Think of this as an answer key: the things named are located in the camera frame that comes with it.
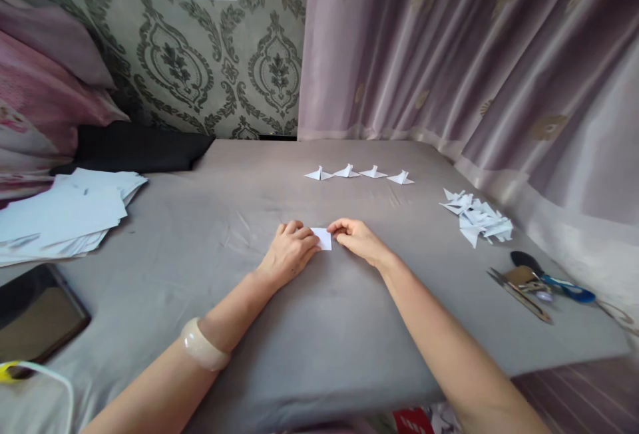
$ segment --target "wall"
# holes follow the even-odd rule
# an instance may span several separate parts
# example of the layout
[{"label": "wall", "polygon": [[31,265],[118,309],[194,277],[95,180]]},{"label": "wall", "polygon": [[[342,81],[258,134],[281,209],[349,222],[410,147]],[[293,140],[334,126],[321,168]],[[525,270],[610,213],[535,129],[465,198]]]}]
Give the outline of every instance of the wall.
[{"label": "wall", "polygon": [[297,132],[306,0],[25,1],[87,27],[134,121],[221,138]]}]

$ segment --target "phone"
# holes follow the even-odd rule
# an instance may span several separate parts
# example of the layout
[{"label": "phone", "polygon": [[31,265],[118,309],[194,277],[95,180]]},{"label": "phone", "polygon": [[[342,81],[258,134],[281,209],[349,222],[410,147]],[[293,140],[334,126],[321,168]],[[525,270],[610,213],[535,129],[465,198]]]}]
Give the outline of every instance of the phone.
[{"label": "phone", "polygon": [[[54,264],[41,264],[0,287],[0,363],[44,364],[80,334],[91,317]],[[14,379],[33,372],[9,368]]]}]

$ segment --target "white bangle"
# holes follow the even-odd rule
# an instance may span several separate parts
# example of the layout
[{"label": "white bangle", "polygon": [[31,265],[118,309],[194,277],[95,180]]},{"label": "white bangle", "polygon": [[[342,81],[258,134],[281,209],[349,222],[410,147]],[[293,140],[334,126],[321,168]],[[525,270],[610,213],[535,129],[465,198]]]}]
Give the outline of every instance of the white bangle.
[{"label": "white bangle", "polygon": [[221,371],[231,356],[212,345],[198,327],[200,318],[191,319],[182,329],[182,342],[187,354],[207,371]]}]

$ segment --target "gray bed sheet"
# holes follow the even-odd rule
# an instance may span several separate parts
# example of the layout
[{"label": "gray bed sheet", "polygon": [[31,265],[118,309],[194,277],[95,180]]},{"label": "gray bed sheet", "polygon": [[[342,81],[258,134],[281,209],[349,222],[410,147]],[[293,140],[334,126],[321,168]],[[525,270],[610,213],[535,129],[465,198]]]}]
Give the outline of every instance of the gray bed sheet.
[{"label": "gray bed sheet", "polygon": [[[415,183],[304,177],[348,162],[408,170]],[[93,315],[50,362],[75,386],[77,429],[255,268],[278,223],[291,219],[311,227],[365,220],[510,376],[629,351],[596,306],[558,296],[547,325],[488,277],[489,266],[512,267],[511,250],[560,272],[519,231],[474,250],[438,203],[443,188],[477,190],[426,144],[217,140],[194,171],[149,178],[94,254],[59,264]],[[0,283],[30,267],[0,270]],[[268,304],[186,432],[272,432],[440,398],[377,272],[333,243]],[[3,432],[59,433],[66,408],[63,388],[41,375],[0,386]]]}]

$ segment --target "cable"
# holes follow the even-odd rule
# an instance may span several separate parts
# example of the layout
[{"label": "cable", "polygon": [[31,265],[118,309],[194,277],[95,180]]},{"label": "cable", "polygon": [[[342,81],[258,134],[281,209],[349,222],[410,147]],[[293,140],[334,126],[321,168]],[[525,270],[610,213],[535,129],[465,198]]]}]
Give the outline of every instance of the cable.
[{"label": "cable", "polygon": [[73,386],[71,385],[71,382],[66,377],[59,375],[57,372],[52,371],[48,367],[44,367],[43,365],[28,362],[28,361],[10,361],[6,363],[2,363],[0,364],[0,371],[3,371],[7,367],[16,366],[16,365],[26,367],[33,371],[37,371],[39,373],[48,375],[49,377],[52,377],[56,381],[60,381],[62,384],[65,385],[65,387],[67,388],[67,391],[69,392],[69,414],[67,415],[67,433],[71,434],[71,427],[73,423],[73,406],[75,405],[75,396],[73,395]]}]

